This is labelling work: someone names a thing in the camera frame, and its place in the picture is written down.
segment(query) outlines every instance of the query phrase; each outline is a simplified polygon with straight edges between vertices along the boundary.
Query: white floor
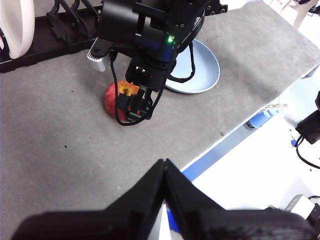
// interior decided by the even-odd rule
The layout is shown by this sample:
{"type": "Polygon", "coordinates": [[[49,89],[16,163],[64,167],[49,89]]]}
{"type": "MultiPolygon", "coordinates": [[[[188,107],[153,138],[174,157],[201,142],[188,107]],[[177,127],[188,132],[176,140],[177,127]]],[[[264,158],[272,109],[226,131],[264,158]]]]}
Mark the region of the white floor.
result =
{"type": "MultiPolygon", "coordinates": [[[[283,17],[293,23],[295,11],[288,7],[283,17]]],[[[306,16],[299,31],[320,47],[319,15],[306,16]]],[[[320,170],[303,163],[291,145],[299,137],[297,123],[317,109],[319,91],[320,70],[276,99],[274,103],[288,107],[195,179],[194,185],[228,210],[269,205],[284,209],[295,195],[320,195],[320,170]]],[[[320,166],[320,142],[305,141],[300,153],[320,166]]]]}

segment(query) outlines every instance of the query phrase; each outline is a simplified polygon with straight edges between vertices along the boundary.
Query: black device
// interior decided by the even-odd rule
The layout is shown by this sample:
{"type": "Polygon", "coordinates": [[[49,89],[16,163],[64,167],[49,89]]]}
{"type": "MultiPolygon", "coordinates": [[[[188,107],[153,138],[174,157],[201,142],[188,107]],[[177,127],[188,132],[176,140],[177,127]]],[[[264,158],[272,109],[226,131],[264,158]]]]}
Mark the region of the black device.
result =
{"type": "Polygon", "coordinates": [[[320,140],[320,91],[315,100],[315,105],[318,110],[310,114],[296,126],[296,130],[310,144],[314,144],[320,140]]]}
{"type": "Polygon", "coordinates": [[[165,200],[185,240],[315,240],[301,216],[281,210],[224,210],[170,160],[159,160],[101,211],[47,212],[24,220],[12,240],[147,240],[165,200]]]}
{"type": "Polygon", "coordinates": [[[98,38],[91,48],[96,58],[110,56],[115,82],[117,121],[131,126],[149,120],[162,95],[167,79],[184,83],[195,74],[192,40],[205,16],[225,13],[220,0],[104,0],[99,15],[98,38]],[[189,46],[190,77],[171,76],[176,58],[189,46]],[[114,61],[121,53],[132,58],[125,79],[139,86],[137,94],[118,96],[114,61]],[[152,93],[157,92],[155,100],[152,93]],[[127,122],[119,120],[118,109],[126,113],[127,122]]]}

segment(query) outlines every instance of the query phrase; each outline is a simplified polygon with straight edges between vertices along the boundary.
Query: blue plate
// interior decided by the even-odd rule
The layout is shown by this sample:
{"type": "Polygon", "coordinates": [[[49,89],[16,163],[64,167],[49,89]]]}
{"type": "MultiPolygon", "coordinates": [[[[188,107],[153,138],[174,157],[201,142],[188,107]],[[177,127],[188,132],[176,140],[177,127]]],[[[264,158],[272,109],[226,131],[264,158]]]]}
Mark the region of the blue plate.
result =
{"type": "MultiPolygon", "coordinates": [[[[212,89],[218,83],[220,66],[212,51],[202,42],[194,39],[193,55],[195,64],[193,78],[185,83],[168,79],[165,83],[167,88],[183,94],[198,94],[212,89]]],[[[171,75],[176,78],[187,78],[191,71],[190,50],[187,47],[176,58],[176,66],[171,75]]]]}

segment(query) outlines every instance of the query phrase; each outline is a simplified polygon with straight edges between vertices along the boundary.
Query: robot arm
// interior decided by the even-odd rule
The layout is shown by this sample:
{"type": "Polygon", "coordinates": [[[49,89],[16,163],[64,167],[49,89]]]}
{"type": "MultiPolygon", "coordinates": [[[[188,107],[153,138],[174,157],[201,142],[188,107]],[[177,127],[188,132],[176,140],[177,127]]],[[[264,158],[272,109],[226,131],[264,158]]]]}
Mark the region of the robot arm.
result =
{"type": "MultiPolygon", "coordinates": [[[[138,93],[131,96],[118,96],[115,92],[116,118],[121,125],[151,118],[167,78],[180,83],[190,79],[170,77],[178,54],[188,46],[192,53],[192,40],[205,16],[227,10],[228,6],[221,5],[219,0],[104,0],[98,38],[90,54],[98,59],[110,57],[115,84],[113,62],[117,54],[131,57],[125,80],[139,86],[138,93]],[[152,92],[158,93],[155,101],[152,92]],[[127,122],[119,120],[118,109],[125,111],[127,122]]],[[[194,73],[192,64],[191,77],[194,73]]]]}

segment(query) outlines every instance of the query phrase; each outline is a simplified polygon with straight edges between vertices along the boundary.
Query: gray table surface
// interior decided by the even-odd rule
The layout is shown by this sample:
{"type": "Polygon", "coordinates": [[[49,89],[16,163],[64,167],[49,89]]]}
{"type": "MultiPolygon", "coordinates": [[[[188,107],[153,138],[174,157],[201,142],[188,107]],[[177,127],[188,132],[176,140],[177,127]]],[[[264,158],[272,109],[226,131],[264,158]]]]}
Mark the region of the gray table surface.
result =
{"type": "MultiPolygon", "coordinates": [[[[36,14],[50,5],[36,0],[36,14]]],[[[133,127],[106,114],[112,75],[91,69],[87,51],[1,76],[2,240],[32,214],[105,208],[159,158],[185,166],[320,62],[320,50],[263,2],[208,17],[197,39],[220,63],[217,86],[165,90],[152,119],[133,127]]],[[[128,62],[117,60],[119,79],[128,62]]]]}

